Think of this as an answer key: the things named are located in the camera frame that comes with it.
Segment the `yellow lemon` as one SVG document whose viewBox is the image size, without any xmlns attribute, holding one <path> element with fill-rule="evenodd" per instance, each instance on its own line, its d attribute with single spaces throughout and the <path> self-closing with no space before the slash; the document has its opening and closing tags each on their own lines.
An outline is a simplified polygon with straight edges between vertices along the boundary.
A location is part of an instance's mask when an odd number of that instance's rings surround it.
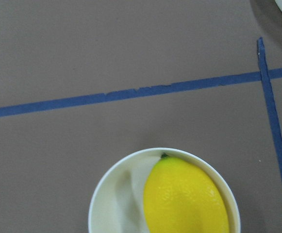
<svg viewBox="0 0 282 233">
<path fill-rule="evenodd" d="M 151 233 L 228 233 L 227 210 L 199 167 L 162 154 L 145 183 L 143 209 Z"/>
</svg>

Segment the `white bowl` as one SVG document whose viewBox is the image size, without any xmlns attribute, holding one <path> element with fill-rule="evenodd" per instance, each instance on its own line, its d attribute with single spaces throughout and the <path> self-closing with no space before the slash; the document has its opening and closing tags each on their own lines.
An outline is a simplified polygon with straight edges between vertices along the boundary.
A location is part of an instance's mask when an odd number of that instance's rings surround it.
<svg viewBox="0 0 282 233">
<path fill-rule="evenodd" d="M 152 167 L 162 154 L 181 158 L 200 167 L 213 180 L 224 200 L 232 233 L 241 232 L 234 195 L 223 177 L 207 162 L 172 148 L 149 148 L 134 152 L 114 164 L 99 181 L 89 207 L 90 233 L 147 233 L 143 190 Z"/>
</svg>

